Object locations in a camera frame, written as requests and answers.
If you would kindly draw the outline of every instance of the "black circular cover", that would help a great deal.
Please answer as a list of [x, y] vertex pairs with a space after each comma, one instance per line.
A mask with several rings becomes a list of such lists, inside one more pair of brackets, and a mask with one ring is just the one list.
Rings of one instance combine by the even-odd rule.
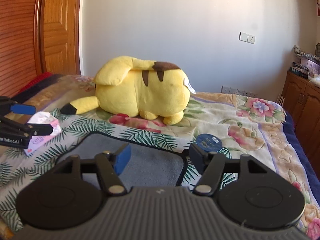
[[23, 223], [54, 230], [89, 220], [102, 200], [102, 193], [90, 183], [68, 174], [52, 174], [22, 190], [16, 208]]
[[276, 229], [295, 225], [300, 219], [303, 195], [284, 179], [259, 174], [239, 179], [219, 193], [218, 204], [232, 220], [246, 227]]

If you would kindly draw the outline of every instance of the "louvered panel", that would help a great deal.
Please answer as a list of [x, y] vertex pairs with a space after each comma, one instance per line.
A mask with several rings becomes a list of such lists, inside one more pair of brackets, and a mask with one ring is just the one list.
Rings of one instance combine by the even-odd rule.
[[13, 96], [36, 77], [36, 0], [0, 0], [0, 95]]

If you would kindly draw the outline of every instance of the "blue disc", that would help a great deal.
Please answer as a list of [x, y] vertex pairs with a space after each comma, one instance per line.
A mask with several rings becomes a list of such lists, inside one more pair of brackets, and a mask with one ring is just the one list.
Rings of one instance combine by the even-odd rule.
[[208, 133], [198, 135], [196, 144], [206, 152], [217, 152], [222, 148], [222, 141]]

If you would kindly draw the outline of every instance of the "plush toy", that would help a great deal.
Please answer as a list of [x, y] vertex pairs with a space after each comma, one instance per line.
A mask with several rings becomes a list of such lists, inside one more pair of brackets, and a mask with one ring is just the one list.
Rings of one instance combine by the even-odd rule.
[[148, 120], [164, 117], [167, 125], [183, 118], [190, 91], [187, 75], [175, 64], [121, 56], [107, 62], [94, 78], [93, 97], [72, 101], [63, 114], [82, 114], [101, 107], [113, 114], [138, 114]]

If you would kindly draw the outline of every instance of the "blanket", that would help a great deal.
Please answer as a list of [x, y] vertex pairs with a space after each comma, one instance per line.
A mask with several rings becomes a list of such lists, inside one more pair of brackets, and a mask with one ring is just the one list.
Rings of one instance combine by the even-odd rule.
[[[37, 110], [51, 111], [59, 119], [62, 133], [30, 158], [21, 150], [0, 148], [0, 216], [11, 231], [22, 228], [14, 206], [19, 191], [53, 167], [58, 156], [75, 147], [89, 132], [100, 131], [176, 152], [182, 152], [199, 134], [212, 134], [223, 142], [220, 152], [227, 157], [250, 154], [297, 187], [306, 201], [298, 228], [311, 239], [320, 236], [319, 205], [305, 169], [283, 132], [285, 112], [278, 104], [239, 95], [197, 93], [190, 99], [184, 118], [173, 126], [165, 126], [161, 118], [148, 121], [123, 114], [111, 115], [100, 108], [82, 116], [60, 113], [59, 108], [65, 103], [93, 93], [91, 78], [66, 76], [26, 102], [37, 106]], [[25, 116], [12, 113], [8, 116], [19, 122], [27, 120]], [[199, 178], [189, 160], [182, 186], [191, 190]], [[235, 174], [225, 174], [221, 186], [235, 179]], [[0, 224], [3, 237], [9, 238], [10, 230]]]

